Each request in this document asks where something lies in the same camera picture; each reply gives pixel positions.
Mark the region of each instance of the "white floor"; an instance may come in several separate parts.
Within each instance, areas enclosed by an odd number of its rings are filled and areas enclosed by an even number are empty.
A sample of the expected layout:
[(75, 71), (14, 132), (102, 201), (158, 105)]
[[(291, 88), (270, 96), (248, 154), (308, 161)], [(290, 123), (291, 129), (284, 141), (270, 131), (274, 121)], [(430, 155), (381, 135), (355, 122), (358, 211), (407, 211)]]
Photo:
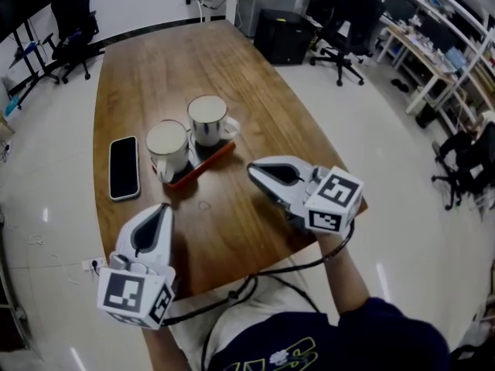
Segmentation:
[[(140, 331), (96, 309), (96, 277), (80, 265), (103, 255), (92, 173), (100, 69), (98, 60), (88, 81), (78, 74), (67, 85), (40, 84), (12, 122), (12, 153), (0, 162), (0, 203), (9, 223), (4, 241), (10, 273), (29, 318), (33, 352), (0, 355), (5, 371), (79, 370), (75, 352), (88, 371), (151, 369)], [(436, 172), (430, 144), (445, 133), (436, 123), (420, 130), (403, 114), (405, 105), (390, 105), (393, 98), (369, 80), (359, 87), (346, 78), (339, 88), (336, 71), (324, 65), (278, 72), (365, 182), (369, 210), (357, 220), (349, 246), (372, 294), (431, 322), (455, 346), (488, 293), (495, 227), (490, 214), (482, 221), (468, 202), (449, 213), (443, 209), (442, 192), (430, 182)], [(40, 234), (45, 245), (27, 244)], [(50, 252), (60, 256), (68, 275)], [(317, 257), (310, 247), (295, 259)], [(310, 294), (335, 322), (323, 270), (307, 271), (306, 278)], [(186, 346), (190, 339), (179, 334)]]

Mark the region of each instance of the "smartphone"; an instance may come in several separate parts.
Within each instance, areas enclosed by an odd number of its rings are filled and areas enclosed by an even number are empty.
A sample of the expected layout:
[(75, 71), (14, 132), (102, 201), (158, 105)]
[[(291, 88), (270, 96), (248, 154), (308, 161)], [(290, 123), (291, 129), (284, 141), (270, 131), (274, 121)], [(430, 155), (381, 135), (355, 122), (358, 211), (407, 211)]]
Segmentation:
[(139, 196), (138, 139), (135, 136), (114, 140), (110, 143), (108, 163), (108, 186), (110, 198), (123, 201)]

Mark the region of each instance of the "navy shirt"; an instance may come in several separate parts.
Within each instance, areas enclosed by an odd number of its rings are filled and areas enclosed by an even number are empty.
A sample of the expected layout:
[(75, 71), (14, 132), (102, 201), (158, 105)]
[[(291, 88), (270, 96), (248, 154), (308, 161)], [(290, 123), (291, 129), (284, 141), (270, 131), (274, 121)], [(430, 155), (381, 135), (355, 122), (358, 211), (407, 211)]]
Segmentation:
[(341, 315), (284, 312), (252, 325), (216, 353), (209, 371), (448, 370), (449, 348), (430, 324), (370, 298)]

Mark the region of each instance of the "black chair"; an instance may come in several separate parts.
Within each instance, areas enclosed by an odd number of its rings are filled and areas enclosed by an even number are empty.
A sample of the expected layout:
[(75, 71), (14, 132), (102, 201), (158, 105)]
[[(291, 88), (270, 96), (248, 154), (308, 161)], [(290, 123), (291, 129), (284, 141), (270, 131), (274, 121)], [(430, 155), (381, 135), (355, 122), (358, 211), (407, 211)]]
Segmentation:
[(90, 0), (53, 0), (52, 11), (59, 28), (60, 41), (55, 46), (51, 33), (43, 44), (49, 43), (52, 47), (54, 60), (68, 64), (62, 77), (63, 83), (68, 82), (67, 76), (79, 64), (83, 65), (86, 72), (84, 78), (89, 80), (91, 75), (87, 71), (86, 60), (104, 53), (88, 45), (100, 31), (95, 18), (96, 11), (90, 12)]
[[(495, 178), (495, 124), (489, 123), (480, 138), (468, 148), (456, 151), (457, 169), (448, 166), (439, 156), (435, 159), (445, 171), (444, 176), (432, 176), (432, 182), (441, 180), (450, 185), (450, 202), (445, 205), (445, 210), (462, 202), (463, 194), (470, 193), (478, 196), (487, 186), (493, 184)], [(481, 165), (483, 171), (473, 178), (471, 169)]]
[(330, 20), (332, 11), (333, 0), (310, 0), (306, 14), (324, 27)]
[[(337, 81), (339, 87), (342, 86), (342, 69), (344, 67), (360, 79), (359, 85), (363, 85), (363, 77), (352, 67), (352, 63), (345, 56), (350, 53), (356, 56), (370, 53), (371, 37), (384, 13), (384, 3), (381, 0), (334, 0), (334, 2), (332, 17), (320, 35), (338, 53), (335, 55), (329, 49), (322, 48), (320, 53), (329, 56), (312, 57), (309, 62), (312, 66), (315, 66), (318, 60), (334, 62), (339, 72)], [(350, 24), (347, 37), (339, 33), (339, 29), (345, 21)]]
[[(471, 357), (460, 359), (461, 355), (472, 353)], [(492, 371), (495, 369), (495, 336), (489, 337), (482, 345), (464, 345), (450, 354), (451, 371)]]

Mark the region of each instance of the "mug handle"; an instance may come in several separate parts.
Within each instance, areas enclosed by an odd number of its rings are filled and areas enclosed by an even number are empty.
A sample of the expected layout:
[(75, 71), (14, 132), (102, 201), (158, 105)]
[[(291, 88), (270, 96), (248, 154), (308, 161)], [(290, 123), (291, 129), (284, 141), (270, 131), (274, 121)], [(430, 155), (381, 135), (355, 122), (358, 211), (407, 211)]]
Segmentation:
[(158, 180), (163, 183), (171, 182), (173, 179), (173, 170), (169, 168), (167, 171), (167, 165), (167, 161), (164, 158), (156, 162), (156, 175), (158, 176)]
[(224, 132), (220, 135), (220, 137), (225, 140), (232, 140), (237, 136), (239, 131), (241, 131), (241, 124), (235, 121), (232, 117), (227, 117), (227, 119), (225, 120), (225, 126), (233, 129), (230, 132)]

